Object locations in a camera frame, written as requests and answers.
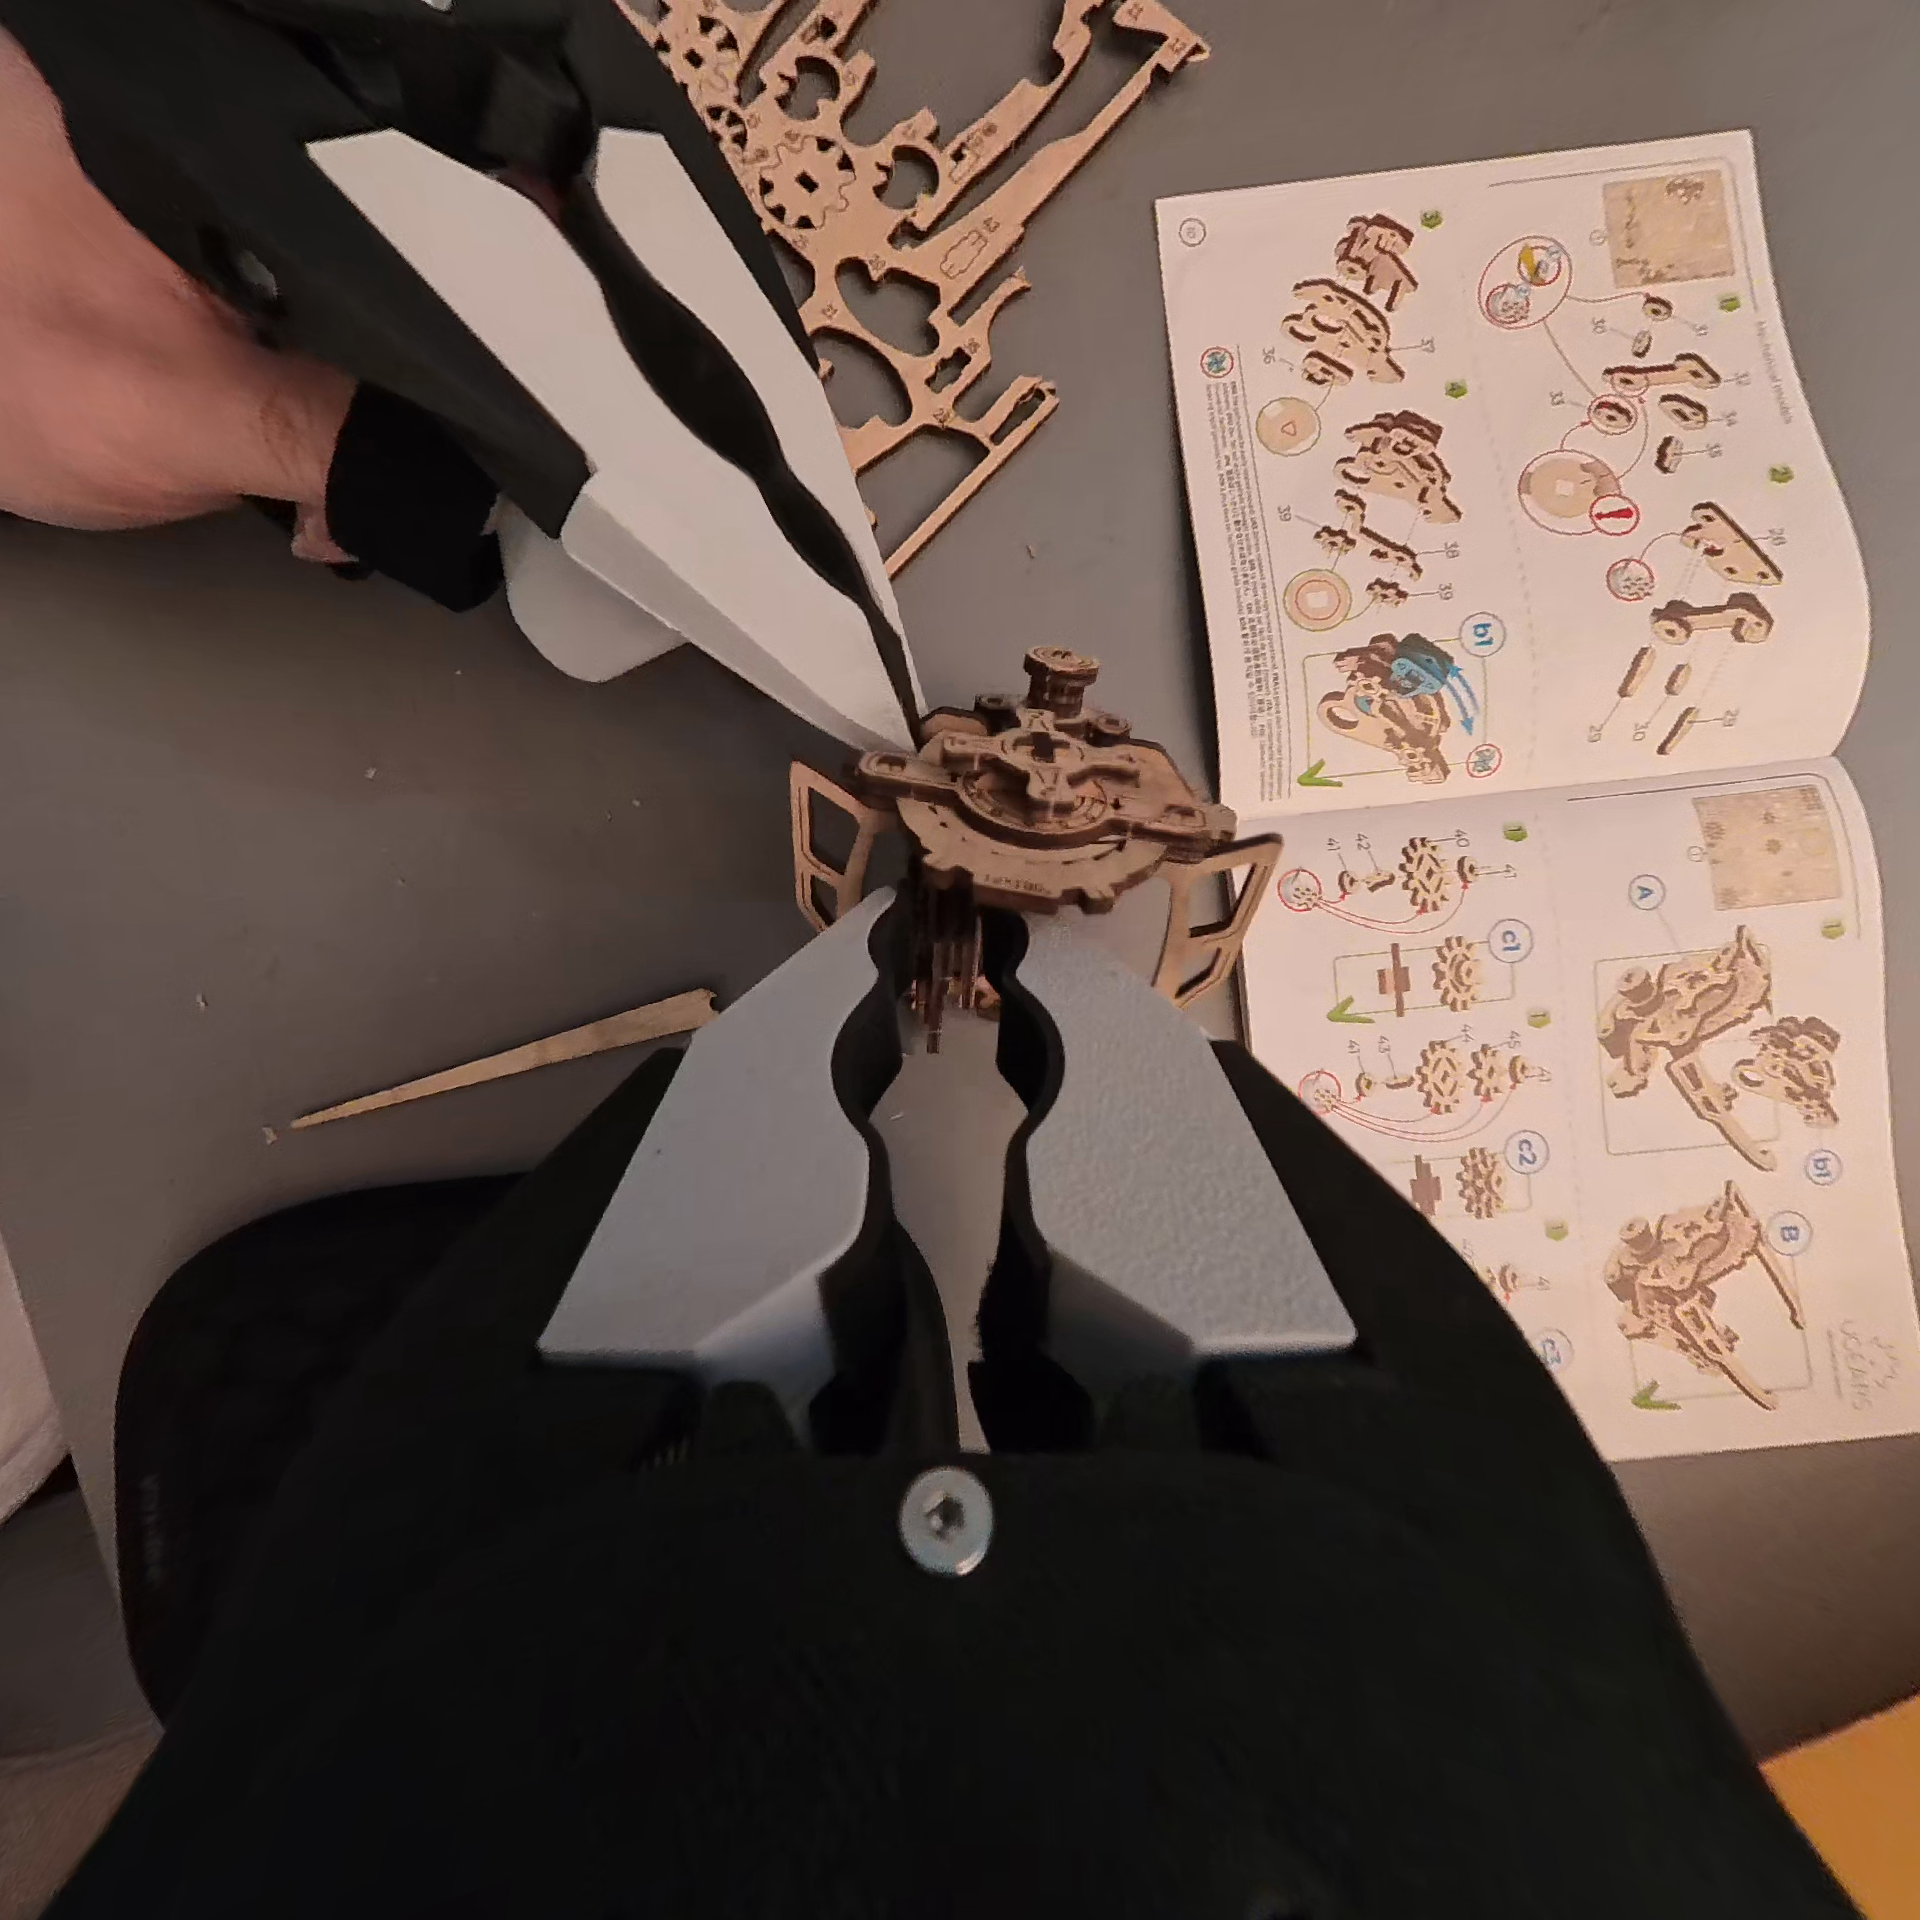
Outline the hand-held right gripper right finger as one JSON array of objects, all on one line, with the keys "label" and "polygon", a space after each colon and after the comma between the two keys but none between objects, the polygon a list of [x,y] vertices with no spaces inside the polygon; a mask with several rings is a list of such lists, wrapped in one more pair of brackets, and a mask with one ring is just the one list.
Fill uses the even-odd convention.
[{"label": "hand-held right gripper right finger", "polygon": [[1134,1385],[1348,1354],[1346,1305],[1214,1042],[1063,920],[992,913],[1007,1142],[969,1393],[993,1451],[1086,1446]]}]

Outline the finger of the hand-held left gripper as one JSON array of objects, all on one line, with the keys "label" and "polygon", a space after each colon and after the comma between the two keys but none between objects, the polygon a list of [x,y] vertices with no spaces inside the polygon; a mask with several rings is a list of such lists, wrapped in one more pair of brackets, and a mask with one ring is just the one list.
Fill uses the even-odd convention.
[{"label": "finger of the hand-held left gripper", "polygon": [[688,328],[665,360],[697,440],[752,480],[783,546],[852,608],[862,640],[844,648],[846,664],[826,664],[825,640],[802,640],[798,682],[836,725],[916,725],[920,685],[895,596],[812,350],[786,325],[783,276],[761,282],[660,133],[599,133],[574,236],[583,249],[607,240],[612,259],[594,268],[605,294],[614,268],[633,265],[660,299],[657,325]]},{"label": "finger of the hand-held left gripper", "polygon": [[610,682],[689,643],[858,749],[912,740],[914,725],[836,725],[798,682],[802,640],[825,640],[844,665],[862,628],[783,546],[752,480],[697,440],[665,360],[688,328],[657,325],[633,262],[604,293],[607,240],[574,236],[592,156],[561,221],[398,131],[308,156],[583,452],[588,478],[558,534],[522,497],[497,524],[511,612],[552,665]]}]

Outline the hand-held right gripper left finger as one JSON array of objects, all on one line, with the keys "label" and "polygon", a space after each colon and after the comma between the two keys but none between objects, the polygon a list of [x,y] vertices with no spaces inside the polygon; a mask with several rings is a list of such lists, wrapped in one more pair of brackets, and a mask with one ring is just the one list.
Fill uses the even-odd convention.
[{"label": "hand-held right gripper left finger", "polygon": [[872,1114],[903,1067],[906,934],[880,888],[695,1036],[544,1361],[764,1385],[823,1451],[895,1433],[910,1284]]}]

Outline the wooden mechanical model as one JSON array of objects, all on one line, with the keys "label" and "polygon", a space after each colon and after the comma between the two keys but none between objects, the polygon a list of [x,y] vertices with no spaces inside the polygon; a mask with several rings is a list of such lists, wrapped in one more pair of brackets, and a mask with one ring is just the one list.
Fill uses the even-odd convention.
[{"label": "wooden mechanical model", "polygon": [[1105,914],[1162,881],[1154,993],[1186,1009],[1230,979],[1277,875],[1277,834],[1240,837],[1231,809],[1207,800],[1160,744],[1093,707],[1094,659],[1045,644],[1023,672],[1023,690],[937,709],[914,747],[864,752],[841,779],[791,765],[794,894],[808,926],[826,930],[864,899],[887,833],[906,844],[901,996],[928,1052],[949,1013],[998,1017],[984,910]]}]

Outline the laser-cut plywood parts sheet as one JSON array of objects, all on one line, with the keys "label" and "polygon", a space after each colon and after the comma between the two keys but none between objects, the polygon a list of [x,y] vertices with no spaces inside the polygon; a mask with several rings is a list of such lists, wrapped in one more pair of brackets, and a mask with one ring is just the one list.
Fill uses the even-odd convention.
[{"label": "laser-cut plywood parts sheet", "polygon": [[855,478],[928,441],[967,452],[922,516],[881,539],[895,579],[1061,404],[1039,376],[975,401],[993,323],[1029,291],[1029,226],[1160,83],[1208,59],[1208,43],[1168,4],[1056,4],[1039,73],[943,133],[928,106],[889,125],[868,114],[874,4],[621,9],[783,259],[821,380],[855,357],[881,377],[887,402],[838,422]]}]

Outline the person's left hand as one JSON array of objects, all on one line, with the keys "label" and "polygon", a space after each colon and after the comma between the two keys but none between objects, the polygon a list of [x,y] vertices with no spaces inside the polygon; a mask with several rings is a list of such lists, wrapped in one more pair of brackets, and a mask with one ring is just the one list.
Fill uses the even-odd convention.
[{"label": "person's left hand", "polygon": [[344,564],[327,480],[353,381],[262,345],[84,179],[57,96],[2,36],[2,507],[134,531],[246,497]]}]

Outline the thin wooden sliver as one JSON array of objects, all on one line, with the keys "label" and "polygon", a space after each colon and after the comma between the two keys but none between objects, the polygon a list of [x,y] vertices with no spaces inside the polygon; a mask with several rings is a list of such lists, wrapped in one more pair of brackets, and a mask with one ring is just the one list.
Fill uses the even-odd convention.
[{"label": "thin wooden sliver", "polygon": [[666,998],[646,1001],[625,1013],[570,1026],[551,1037],[530,1040],[484,1058],[460,1062],[396,1088],[359,1096],[335,1107],[304,1114],[288,1123],[289,1133],[310,1132],[327,1123],[383,1114],[428,1098],[442,1098],[468,1088],[492,1085],[525,1073],[552,1065],[570,1065],[657,1040],[689,1036],[716,1019],[718,1005],[711,990],[680,993]]}]

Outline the assembly instruction booklet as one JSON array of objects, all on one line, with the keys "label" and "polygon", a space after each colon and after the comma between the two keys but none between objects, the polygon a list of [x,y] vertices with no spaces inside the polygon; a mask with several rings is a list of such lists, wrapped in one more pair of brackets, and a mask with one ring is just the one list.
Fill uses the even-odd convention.
[{"label": "assembly instruction booklet", "polygon": [[1751,137],[1157,226],[1252,1054],[1610,1461],[1912,1433],[1864,570]]}]

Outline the yellow plastic box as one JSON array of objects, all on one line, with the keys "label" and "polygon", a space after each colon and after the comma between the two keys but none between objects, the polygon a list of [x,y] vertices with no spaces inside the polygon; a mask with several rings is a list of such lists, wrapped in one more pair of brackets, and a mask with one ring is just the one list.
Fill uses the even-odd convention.
[{"label": "yellow plastic box", "polygon": [[1866,1918],[1918,1915],[1918,1697],[1760,1770]]}]

